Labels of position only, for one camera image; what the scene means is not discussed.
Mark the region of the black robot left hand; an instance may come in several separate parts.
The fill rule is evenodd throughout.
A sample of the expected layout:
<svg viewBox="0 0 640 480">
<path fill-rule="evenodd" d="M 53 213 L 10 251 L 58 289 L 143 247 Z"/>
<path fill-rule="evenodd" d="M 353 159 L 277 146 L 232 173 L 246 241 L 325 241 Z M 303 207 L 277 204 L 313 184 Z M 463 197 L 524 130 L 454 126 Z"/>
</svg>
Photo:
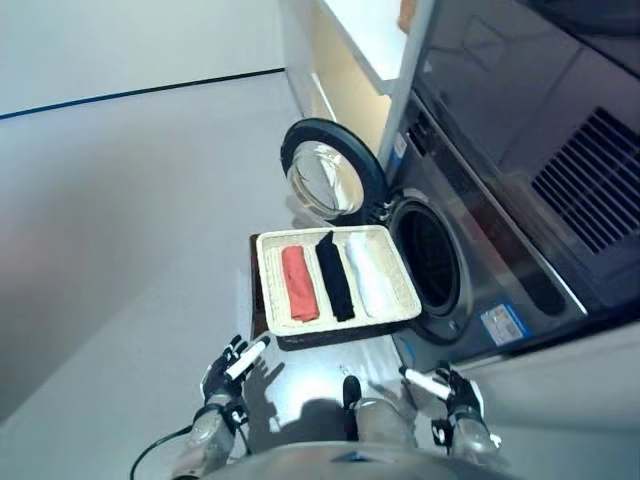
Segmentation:
<svg viewBox="0 0 640 480">
<path fill-rule="evenodd" d="M 240 335 L 235 335 L 203 374 L 200 391 L 204 403 L 207 404 L 218 394 L 238 398 L 241 395 L 242 383 L 270 343 L 271 339 L 268 336 L 262 336 L 249 343 Z"/>
</svg>

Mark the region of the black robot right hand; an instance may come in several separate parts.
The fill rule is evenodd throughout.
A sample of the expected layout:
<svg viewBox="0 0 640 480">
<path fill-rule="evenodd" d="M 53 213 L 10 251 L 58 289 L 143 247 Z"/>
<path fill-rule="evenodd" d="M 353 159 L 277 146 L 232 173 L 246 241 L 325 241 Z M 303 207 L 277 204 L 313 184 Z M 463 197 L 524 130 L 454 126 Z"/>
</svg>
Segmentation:
<svg viewBox="0 0 640 480">
<path fill-rule="evenodd" d="M 477 383 L 462 376 L 448 362 L 440 363 L 432 373 L 421 373 L 402 366 L 400 375 L 444 403 L 448 417 L 469 416 L 484 421 L 484 399 Z"/>
</svg>

